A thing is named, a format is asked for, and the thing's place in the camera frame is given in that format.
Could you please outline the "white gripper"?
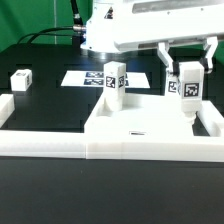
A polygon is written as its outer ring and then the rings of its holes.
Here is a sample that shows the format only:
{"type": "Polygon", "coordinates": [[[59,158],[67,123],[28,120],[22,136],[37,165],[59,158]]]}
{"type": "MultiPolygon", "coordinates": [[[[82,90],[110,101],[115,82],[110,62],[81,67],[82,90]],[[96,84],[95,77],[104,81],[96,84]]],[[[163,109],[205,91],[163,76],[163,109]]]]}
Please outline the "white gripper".
{"type": "Polygon", "coordinates": [[[206,38],[202,65],[213,70],[212,58],[218,46],[216,36],[224,35],[224,0],[122,0],[114,5],[113,42],[120,51],[153,48],[174,74],[169,42],[192,43],[206,38]]]}

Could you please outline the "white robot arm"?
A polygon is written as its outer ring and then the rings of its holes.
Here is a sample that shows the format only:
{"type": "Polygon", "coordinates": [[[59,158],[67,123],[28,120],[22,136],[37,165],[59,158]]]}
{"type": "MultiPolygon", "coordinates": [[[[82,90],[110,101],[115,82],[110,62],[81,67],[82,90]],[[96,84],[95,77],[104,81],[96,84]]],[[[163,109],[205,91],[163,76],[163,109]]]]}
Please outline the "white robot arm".
{"type": "Polygon", "coordinates": [[[170,47],[202,44],[206,72],[224,40],[224,0],[93,0],[86,42],[93,54],[123,54],[155,48],[170,74],[178,65],[170,47]]]}

